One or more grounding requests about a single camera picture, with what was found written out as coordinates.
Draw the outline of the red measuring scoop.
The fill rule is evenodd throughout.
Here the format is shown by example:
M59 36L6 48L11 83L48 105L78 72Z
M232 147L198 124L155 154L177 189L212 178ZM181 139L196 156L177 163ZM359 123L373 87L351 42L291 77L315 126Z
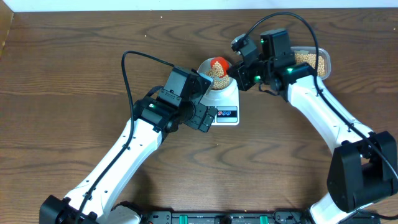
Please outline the red measuring scoop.
M227 76L227 70L229 69L229 62L223 57L215 57L210 62L211 71L218 78L224 78Z

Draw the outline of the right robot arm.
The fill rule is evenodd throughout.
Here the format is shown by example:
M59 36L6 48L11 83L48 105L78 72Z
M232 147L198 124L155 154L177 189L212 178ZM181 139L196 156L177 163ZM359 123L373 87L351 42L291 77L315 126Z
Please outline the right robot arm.
M397 193L397 146L387 131L375 133L356 120L315 75L298 63L285 29L261 34L261 49L245 34L231 43L242 60L227 74L242 91L270 85L269 93L297 108L329 147L327 194L309 209L312 223L340 223Z

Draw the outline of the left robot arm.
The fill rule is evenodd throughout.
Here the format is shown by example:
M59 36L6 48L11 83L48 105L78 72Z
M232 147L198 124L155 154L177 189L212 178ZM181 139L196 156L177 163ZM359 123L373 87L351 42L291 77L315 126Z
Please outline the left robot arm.
M180 124L207 132L217 110L197 99L183 101L145 96L119 139L93 171L63 199L49 196L40 207L40 223L140 223L132 208L116 199L141 164Z

